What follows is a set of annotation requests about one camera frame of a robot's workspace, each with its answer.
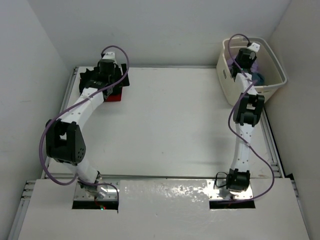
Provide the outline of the blue-grey t-shirt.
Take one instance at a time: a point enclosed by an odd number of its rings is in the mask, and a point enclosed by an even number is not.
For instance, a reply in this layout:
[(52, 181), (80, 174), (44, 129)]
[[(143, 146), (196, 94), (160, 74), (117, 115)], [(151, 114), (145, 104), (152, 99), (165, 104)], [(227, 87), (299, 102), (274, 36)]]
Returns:
[(265, 77), (258, 72), (252, 73), (251, 80), (254, 82), (255, 86), (264, 86), (265, 85)]

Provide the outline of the red t-shirt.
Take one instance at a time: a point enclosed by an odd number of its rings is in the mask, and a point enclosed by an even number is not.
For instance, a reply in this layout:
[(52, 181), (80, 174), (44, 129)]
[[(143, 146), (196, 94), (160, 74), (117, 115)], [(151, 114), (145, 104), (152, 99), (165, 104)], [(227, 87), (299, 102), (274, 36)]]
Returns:
[(123, 87), (114, 87), (112, 93), (104, 100), (105, 102), (120, 102), (122, 99)]

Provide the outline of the cream laundry basket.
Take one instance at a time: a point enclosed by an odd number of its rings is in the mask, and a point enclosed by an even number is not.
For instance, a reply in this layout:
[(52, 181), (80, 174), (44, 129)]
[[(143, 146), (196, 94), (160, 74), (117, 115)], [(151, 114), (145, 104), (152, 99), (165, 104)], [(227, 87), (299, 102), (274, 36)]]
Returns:
[[(250, 37), (249, 40), (260, 45), (256, 59), (257, 72), (264, 78), (264, 84), (256, 86), (255, 89), (264, 96), (265, 101), (268, 101), (279, 88), (287, 83), (287, 76), (273, 50), (264, 39)], [(233, 38), (230, 51), (228, 51), (228, 42), (228, 38), (222, 41), (216, 71), (224, 96), (227, 102), (233, 106), (238, 100), (241, 90), (232, 78), (227, 61), (231, 59), (230, 56), (236, 56), (240, 48), (245, 48), (248, 41), (244, 37)]]

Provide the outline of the purple t-shirt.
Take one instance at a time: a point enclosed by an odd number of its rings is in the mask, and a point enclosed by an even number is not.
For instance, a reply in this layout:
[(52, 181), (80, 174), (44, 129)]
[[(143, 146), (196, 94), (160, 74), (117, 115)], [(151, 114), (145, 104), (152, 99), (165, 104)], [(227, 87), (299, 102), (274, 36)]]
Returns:
[[(257, 60), (253, 61), (252, 59), (238, 59), (236, 55), (234, 55), (233, 58), (245, 74), (258, 72)], [(234, 64), (234, 61), (231, 58), (229, 58), (226, 63), (232, 77), (235, 77), (238, 73), (241, 73), (240, 69)]]

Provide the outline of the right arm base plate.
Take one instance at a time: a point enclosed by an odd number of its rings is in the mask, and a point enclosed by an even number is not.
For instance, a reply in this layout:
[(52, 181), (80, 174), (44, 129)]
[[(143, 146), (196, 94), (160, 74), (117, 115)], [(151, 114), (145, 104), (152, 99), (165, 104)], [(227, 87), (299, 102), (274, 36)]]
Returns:
[(206, 192), (211, 201), (251, 200), (254, 197), (251, 185), (245, 191), (232, 191), (223, 186), (226, 184), (225, 179), (209, 179), (206, 182)]

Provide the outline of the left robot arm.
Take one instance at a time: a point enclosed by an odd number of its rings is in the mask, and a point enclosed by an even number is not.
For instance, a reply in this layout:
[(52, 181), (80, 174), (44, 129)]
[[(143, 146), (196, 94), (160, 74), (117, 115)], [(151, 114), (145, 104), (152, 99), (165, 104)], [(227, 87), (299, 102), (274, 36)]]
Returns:
[(97, 197), (105, 191), (98, 185), (101, 174), (86, 158), (82, 129), (92, 113), (112, 95), (119, 95), (127, 84), (127, 65), (115, 59), (101, 59), (92, 70), (80, 73), (79, 98), (73, 109), (55, 120), (46, 134), (46, 154), (65, 165), (77, 178), (81, 188)]

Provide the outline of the black t-shirt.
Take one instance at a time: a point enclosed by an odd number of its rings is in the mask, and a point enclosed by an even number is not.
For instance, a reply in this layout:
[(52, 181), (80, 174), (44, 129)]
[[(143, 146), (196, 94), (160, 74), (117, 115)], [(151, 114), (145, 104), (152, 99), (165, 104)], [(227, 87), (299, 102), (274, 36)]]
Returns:
[(93, 70), (86, 69), (80, 73), (79, 91), (83, 92), (84, 88), (102, 89), (110, 86), (120, 80), (127, 71), (127, 64), (122, 63), (98, 63)]

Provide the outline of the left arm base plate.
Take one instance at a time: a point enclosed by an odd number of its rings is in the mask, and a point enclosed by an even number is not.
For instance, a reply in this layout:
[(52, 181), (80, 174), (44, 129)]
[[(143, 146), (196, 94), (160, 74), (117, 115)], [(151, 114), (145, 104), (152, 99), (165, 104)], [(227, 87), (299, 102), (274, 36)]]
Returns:
[(118, 188), (111, 186), (111, 183), (92, 186), (78, 181), (73, 199), (75, 201), (93, 201), (96, 198), (98, 201), (116, 201), (118, 200), (118, 193)]

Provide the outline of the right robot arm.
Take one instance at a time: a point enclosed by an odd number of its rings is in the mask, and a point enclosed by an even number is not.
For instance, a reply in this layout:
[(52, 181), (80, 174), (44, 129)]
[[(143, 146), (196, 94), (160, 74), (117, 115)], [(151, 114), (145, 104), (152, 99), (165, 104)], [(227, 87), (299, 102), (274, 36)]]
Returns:
[(232, 111), (236, 143), (234, 157), (226, 177), (226, 188), (231, 192), (245, 192), (250, 186), (250, 147), (255, 126), (259, 123), (265, 97), (255, 89), (252, 65), (257, 59), (258, 47), (239, 49), (233, 60), (231, 76), (239, 90), (239, 99)]

